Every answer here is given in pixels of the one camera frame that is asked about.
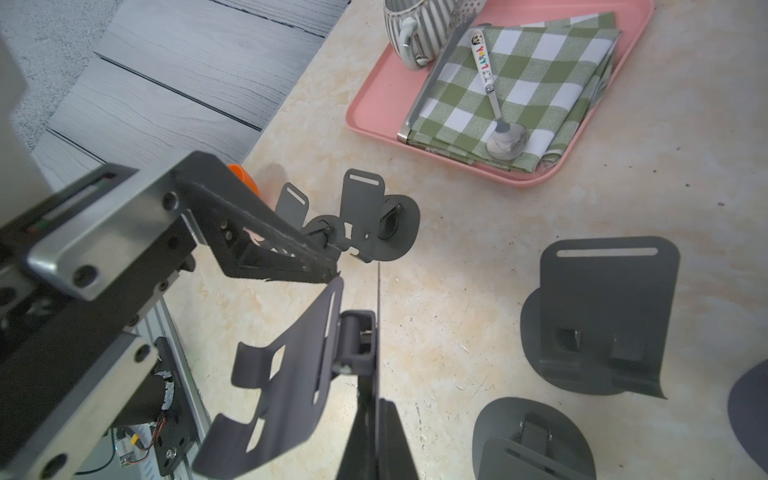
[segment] wire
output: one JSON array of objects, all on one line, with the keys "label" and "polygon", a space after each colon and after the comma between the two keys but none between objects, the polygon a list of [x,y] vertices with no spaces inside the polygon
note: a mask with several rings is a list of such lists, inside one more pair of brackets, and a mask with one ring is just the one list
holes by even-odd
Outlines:
[{"label": "wire", "polygon": [[114,460],[114,452],[118,449],[118,447],[114,444],[114,430],[110,429],[109,432],[110,432],[111,438],[112,438],[112,456],[109,458],[109,462],[103,464],[99,468],[94,468],[93,470],[87,470],[86,472],[75,472],[74,473],[75,475],[90,475],[91,473],[100,472],[100,471],[104,470],[105,468],[107,468],[109,466],[109,464],[112,463],[112,460]]},{"label": "wire", "polygon": [[160,422],[158,427],[152,433],[152,440],[150,440],[150,442],[149,442],[149,446],[147,447],[147,453],[144,455],[144,457],[142,457],[141,460],[137,460],[136,462],[128,462],[128,464],[136,465],[138,463],[142,463],[144,460],[147,459],[147,457],[149,456],[149,450],[152,448],[152,445],[154,445],[154,443],[157,441],[157,437],[160,436],[160,432],[162,431],[163,427],[165,426],[165,421],[166,421],[166,418],[163,417],[163,421]]}]

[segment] gray ceramic mug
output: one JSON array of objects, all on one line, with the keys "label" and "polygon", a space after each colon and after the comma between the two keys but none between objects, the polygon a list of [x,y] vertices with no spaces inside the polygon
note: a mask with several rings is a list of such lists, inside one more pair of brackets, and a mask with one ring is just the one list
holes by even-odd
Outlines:
[{"label": "gray ceramic mug", "polygon": [[409,70],[424,68],[445,44],[455,0],[384,0],[389,43]]}]

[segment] spoon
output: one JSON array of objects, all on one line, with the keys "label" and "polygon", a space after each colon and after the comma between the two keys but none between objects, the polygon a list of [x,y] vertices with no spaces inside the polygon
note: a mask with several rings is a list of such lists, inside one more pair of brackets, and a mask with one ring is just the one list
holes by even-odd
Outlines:
[{"label": "spoon", "polygon": [[485,93],[491,102],[493,115],[496,116],[496,129],[491,132],[488,141],[488,153],[496,160],[511,161],[517,158],[525,148],[528,141],[528,132],[520,124],[508,124],[502,117],[502,109],[498,106],[496,90],[493,86],[493,73],[491,72],[491,55],[485,47],[485,37],[482,30],[472,31],[472,56],[475,57],[475,65],[478,68],[480,78],[485,86]]}]

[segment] gray wooden floor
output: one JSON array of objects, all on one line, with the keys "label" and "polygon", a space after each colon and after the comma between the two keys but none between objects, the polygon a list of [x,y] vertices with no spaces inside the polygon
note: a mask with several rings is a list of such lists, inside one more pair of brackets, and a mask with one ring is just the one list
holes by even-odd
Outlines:
[{"label": "gray wooden floor", "polygon": [[33,156],[54,189],[174,148],[240,163],[349,0],[124,0]]}]

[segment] metal strainer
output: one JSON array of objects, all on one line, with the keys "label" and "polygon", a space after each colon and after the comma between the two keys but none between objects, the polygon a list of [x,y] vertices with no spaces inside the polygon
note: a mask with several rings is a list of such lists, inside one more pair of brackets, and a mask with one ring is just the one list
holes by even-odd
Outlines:
[{"label": "metal strainer", "polygon": [[402,143],[408,143],[408,135],[411,133],[411,127],[416,122],[416,119],[419,118],[419,112],[421,112],[424,107],[424,102],[426,102],[427,97],[429,96],[429,91],[432,90],[432,87],[437,82],[440,72],[443,67],[445,67],[445,64],[448,63],[448,59],[451,58],[451,54],[456,48],[456,45],[458,45],[459,40],[462,39],[462,36],[467,32],[467,29],[472,26],[472,23],[478,17],[482,8],[485,7],[487,1],[488,0],[458,0],[453,5],[451,19],[448,23],[448,31],[446,33],[448,40],[445,42],[445,45],[443,45],[440,55],[435,59],[435,64],[432,66],[432,70],[429,72],[429,75],[427,75],[426,80],[424,80],[422,89],[419,91],[419,94],[416,95],[416,100],[413,102],[411,110],[408,112],[405,121],[402,122],[400,131],[397,133],[397,139]]}]

